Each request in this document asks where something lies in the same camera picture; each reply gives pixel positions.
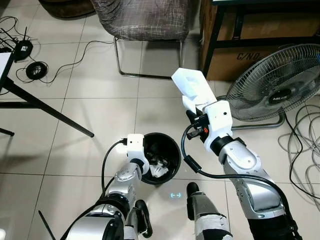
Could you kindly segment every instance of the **fan grille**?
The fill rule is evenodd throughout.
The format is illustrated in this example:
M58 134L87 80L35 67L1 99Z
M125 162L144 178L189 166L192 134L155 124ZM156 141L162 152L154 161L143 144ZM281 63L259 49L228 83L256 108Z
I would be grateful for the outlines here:
M320 45L301 44L257 62L230 87L232 116L253 122L290 111L320 89Z

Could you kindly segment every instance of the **table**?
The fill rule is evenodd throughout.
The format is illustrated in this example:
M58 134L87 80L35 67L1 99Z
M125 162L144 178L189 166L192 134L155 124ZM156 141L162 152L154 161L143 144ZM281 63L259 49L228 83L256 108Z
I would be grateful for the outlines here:
M35 96L31 95L27 91L23 90L21 87L15 85L14 81L12 81L8 77L8 73L10 68L14 62L14 55L11 52L0 53L0 91L2 88L8 90L9 92L17 95L21 99L25 101L7 101L0 102L0 109L41 109L51 116L59 119L60 121L68 124L69 126L79 130L89 137L93 137L94 134L89 130L85 129L78 123L74 122L70 118L66 117L59 111L55 110L48 104L39 100ZM6 129L0 128L0 133L13 136L15 133L12 131L8 131Z
M215 49L236 48L236 47L257 47L257 46L275 46L285 44L320 44L320 36L309 37L271 37L271 38L253 38L241 39L244 16L249 14L262 13L319 13L320 8L310 8L294 5L292 3L319 3L320 0L211 0L213 5L217 6L214 24L212 27L211 38L207 50L202 73L205 77L208 75L210 63L214 56ZM249 5L268 4L268 3L287 3L285 7L264 7L262 9L247 9ZM232 40L218 40L220 28L224 19L227 6L236 6L236 18Z

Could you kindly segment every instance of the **cardboard box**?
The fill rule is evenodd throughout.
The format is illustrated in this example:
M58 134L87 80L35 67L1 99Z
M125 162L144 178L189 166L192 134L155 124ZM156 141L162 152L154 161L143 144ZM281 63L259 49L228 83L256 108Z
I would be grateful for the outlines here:
M216 13L217 7L213 6L210 0L202 0L200 9L200 29L202 32L200 69L203 69L205 64ZM229 7L224 15L218 40L232 39L235 20L236 9ZM241 39L308 37L316 34L319 29L319 13L250 14L244 17ZM235 81L255 62L284 47L259 46L215 49L207 80Z

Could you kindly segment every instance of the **blue light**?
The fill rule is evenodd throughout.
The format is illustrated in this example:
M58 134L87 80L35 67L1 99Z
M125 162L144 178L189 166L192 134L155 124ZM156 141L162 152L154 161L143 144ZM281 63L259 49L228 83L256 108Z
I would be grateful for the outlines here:
M169 196L172 199L180 199L182 197L182 193L181 192L171 192L169 194Z

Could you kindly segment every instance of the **tile floor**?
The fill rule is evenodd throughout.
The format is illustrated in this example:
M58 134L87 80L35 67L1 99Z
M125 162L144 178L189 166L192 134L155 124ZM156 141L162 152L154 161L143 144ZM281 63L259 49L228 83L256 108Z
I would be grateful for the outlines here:
M89 41L113 39L100 26L96 15L58 20L37 0L11 0L6 8L0 8L1 13L2 16L16 16L19 19L17 29L21 32L28 26L28 35L34 43L31 56L48 63L48 80L59 66L79 60ZM10 22L2 23L1 27L10 25ZM184 46L186 68L198 66L197 31L199 24L195 21ZM119 51L121 67L128 72L169 76L178 67L178 51L174 45L121 41ZM6 230L6 240L49 240L38 210L42 210L59 238L73 219L97 199L102 160L112 143L129 133L150 132L168 134L179 142L188 124L181 94L173 82L119 75L111 44L92 43L83 61L67 67L52 84L18 81L16 70L30 62L14 64L9 76L17 85L93 131L95 137L89 138L36 109L1 110L0 126L15 132L13 138L0 136L0 228ZM225 94L229 87L224 82L209 84L218 96ZM12 94L1 98L18 100ZM319 105L319 100L316 96L309 103ZM290 121L294 121L296 112L288 114ZM306 131L309 122L308 119L303 128ZM287 132L289 127L285 124L277 129L239 131L235 135L259 153L266 171L287 194L300 234L306 240L318 239L320 213L289 184L288 157L277 142L278 136ZM223 172L217 158L205 152L200 141L187 142L186 146L203 169ZM106 179L114 175L125 159L125 155L117 151L110 155ZM310 154L304 153L296 165L303 179L311 162ZM142 184L139 190L138 195L150 209L153 240L195 239L194 224L187 219L185 195L191 180L196 181L217 208L229 217L234 239L252 239L232 184L228 180L199 176L182 162L170 182L157 188ZM319 172L311 172L311 180L320 190ZM182 193L182 198L171 199L170 193Z

